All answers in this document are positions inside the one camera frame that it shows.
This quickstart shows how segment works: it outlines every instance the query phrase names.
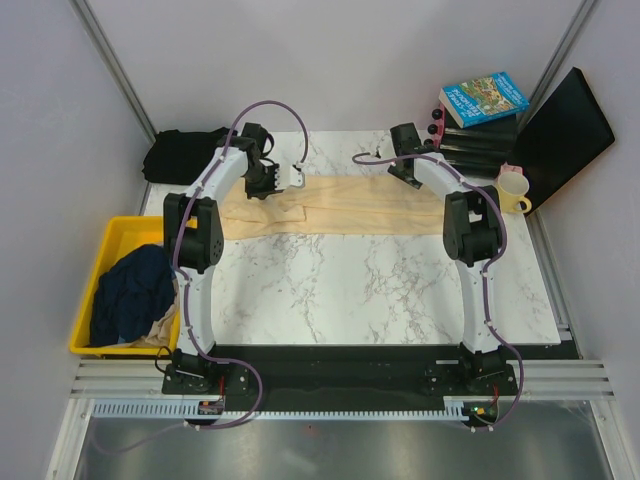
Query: book cover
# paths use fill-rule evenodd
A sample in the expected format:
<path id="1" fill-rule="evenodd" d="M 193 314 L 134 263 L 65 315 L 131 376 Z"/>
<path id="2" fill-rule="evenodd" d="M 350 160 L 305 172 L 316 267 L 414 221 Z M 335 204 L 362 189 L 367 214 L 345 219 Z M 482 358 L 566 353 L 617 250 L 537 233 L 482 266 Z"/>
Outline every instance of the book cover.
<path id="1" fill-rule="evenodd" d="M 506 72 L 444 87 L 440 101 L 462 128 L 513 115 L 529 106 Z"/>

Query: marble table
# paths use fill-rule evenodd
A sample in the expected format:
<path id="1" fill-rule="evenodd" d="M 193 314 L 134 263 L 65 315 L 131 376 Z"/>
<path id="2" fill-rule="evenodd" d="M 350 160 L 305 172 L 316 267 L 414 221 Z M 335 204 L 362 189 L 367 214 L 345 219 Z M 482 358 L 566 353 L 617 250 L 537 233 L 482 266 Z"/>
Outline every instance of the marble table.
<path id="1" fill-rule="evenodd" d="M 299 133 L 274 133 L 273 159 L 297 160 Z M 307 175 L 378 175 L 357 152 L 393 155 L 388 132 L 312 132 Z M 145 215 L 184 187 L 153 185 Z M 495 270 L 494 323 L 515 344 L 560 338 L 522 215 L 506 215 L 508 248 Z M 213 288 L 220 344 L 457 344 L 460 282 L 439 235 L 278 234 L 226 241 Z"/>

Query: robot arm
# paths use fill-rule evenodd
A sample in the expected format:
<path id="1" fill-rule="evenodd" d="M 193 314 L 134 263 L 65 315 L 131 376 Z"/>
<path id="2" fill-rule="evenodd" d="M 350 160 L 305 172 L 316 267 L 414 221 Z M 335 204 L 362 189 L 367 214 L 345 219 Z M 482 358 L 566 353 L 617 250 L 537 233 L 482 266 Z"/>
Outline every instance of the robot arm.
<path id="1" fill-rule="evenodd" d="M 191 279 L 190 294 L 185 300 L 183 311 L 188 309 L 192 320 L 192 333 L 198 345 L 205 352 L 215 345 L 215 336 L 211 322 L 211 292 L 215 265 L 222 257 L 224 237 L 218 205 L 222 204 L 233 185 L 240 178 L 245 179 L 245 192 L 248 198 L 264 199 L 274 193 L 280 193 L 288 187 L 303 187 L 304 174 L 295 166 L 261 162 L 267 132 L 260 125 L 248 123 L 239 137 L 233 137 L 231 147 L 225 158 L 221 158 L 219 147 L 213 159 L 198 179 L 186 189 L 184 194 L 169 194 L 165 197 L 164 248 L 173 257 L 177 243 L 180 223 L 187 205 L 194 196 L 191 216 L 196 217 L 197 226 L 187 227 L 178 255 L 178 265 Z M 178 276 L 180 298 L 184 298 L 187 280 Z M 190 341 L 187 327 L 181 315 L 178 348 L 182 354 L 197 357 L 198 352 Z M 194 368 L 185 367 L 186 373 L 197 374 L 197 362 Z"/>
<path id="2" fill-rule="evenodd" d="M 398 125 L 391 129 L 391 138 L 397 156 L 425 154 L 437 163 L 422 158 L 396 162 L 389 173 L 413 186 L 423 184 L 445 204 L 443 241 L 447 254 L 455 260 L 464 307 L 464 333 L 461 344 L 462 361 L 466 374 L 478 378 L 504 369 L 500 343 L 486 325 L 482 269 L 502 247 L 502 233 L 497 217 L 479 193 L 464 186 L 447 169 L 451 166 L 442 154 L 433 153 L 423 146 L 413 124 Z M 480 187 L 500 205 L 494 187 Z M 488 277 L 489 310 L 493 307 L 495 266 Z"/>

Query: yellow basket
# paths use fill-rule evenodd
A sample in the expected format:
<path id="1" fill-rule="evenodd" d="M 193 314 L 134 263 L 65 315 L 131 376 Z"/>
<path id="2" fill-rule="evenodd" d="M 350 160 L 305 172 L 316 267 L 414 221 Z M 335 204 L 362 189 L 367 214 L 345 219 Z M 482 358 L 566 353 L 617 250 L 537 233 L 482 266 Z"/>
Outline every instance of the yellow basket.
<path id="1" fill-rule="evenodd" d="M 107 231 L 102 240 L 100 253 L 89 279 L 87 291 L 84 294 L 80 313 L 76 319 L 69 350 L 77 355 L 151 355 L 158 354 L 158 348 L 153 347 L 87 347 L 89 345 L 89 324 L 93 296 L 98 289 L 98 279 L 109 271 L 118 260 L 146 243 L 161 243 L 162 217 L 114 217 L 107 225 Z M 171 327 L 169 348 L 174 350 L 180 334 L 180 313 L 176 314 Z"/>

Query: beige fabric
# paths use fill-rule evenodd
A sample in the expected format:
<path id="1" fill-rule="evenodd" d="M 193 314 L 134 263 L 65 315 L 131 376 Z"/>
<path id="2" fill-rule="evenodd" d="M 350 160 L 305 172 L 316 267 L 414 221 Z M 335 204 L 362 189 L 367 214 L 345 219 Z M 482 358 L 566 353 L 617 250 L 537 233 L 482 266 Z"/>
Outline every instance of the beige fabric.
<path id="1" fill-rule="evenodd" d="M 228 240 L 274 233 L 429 235 L 442 233 L 444 206 L 426 187 L 416 190 L 391 175 L 307 176 L 265 200 L 248 200 L 244 180 L 220 209 Z"/>

